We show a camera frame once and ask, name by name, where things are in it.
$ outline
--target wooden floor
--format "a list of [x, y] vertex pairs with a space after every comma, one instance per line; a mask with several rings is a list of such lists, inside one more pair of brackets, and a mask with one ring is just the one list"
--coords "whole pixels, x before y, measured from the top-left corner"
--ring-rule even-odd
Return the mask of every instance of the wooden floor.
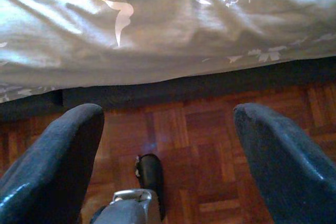
[[[165, 224], [272, 223], [235, 133], [233, 108], [245, 102], [293, 119], [336, 161], [336, 83], [109, 111], [83, 223], [114, 191], [138, 187], [134, 161], [145, 153], [155, 153], [163, 163]], [[1, 173], [58, 116], [0, 125]]]

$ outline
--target parquet floor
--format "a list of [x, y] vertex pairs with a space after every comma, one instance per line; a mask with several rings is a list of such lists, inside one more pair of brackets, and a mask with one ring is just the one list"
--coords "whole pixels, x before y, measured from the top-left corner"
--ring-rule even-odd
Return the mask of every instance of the parquet floor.
[[[83, 223], [114, 191], [138, 187], [135, 156], [150, 152], [164, 167], [165, 224], [273, 223], [235, 133], [233, 107], [245, 102], [293, 119], [336, 161], [336, 82], [109, 111]], [[58, 116], [0, 125], [0, 172]]]

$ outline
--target dark bed base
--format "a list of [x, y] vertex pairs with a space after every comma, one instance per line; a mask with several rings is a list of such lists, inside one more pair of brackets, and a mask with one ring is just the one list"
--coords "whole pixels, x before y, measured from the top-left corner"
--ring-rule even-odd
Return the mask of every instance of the dark bed base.
[[63, 112], [83, 103], [131, 108], [331, 80], [336, 80], [336, 56], [148, 84], [64, 89], [1, 103], [0, 122]]

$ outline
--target foot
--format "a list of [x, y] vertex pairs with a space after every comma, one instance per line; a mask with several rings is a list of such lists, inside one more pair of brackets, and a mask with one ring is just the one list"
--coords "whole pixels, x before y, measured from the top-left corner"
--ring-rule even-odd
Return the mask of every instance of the foot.
[[159, 198], [161, 220], [165, 216], [163, 202], [163, 169], [161, 162], [154, 154], [139, 156], [135, 165], [135, 174], [139, 180], [140, 187], [156, 192]]

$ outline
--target gray bedspread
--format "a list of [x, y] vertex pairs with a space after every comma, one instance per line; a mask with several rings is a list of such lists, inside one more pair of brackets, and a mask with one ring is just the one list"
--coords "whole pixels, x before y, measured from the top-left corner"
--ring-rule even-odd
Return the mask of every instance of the gray bedspread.
[[336, 0], [0, 0], [0, 12], [0, 102], [336, 55]]

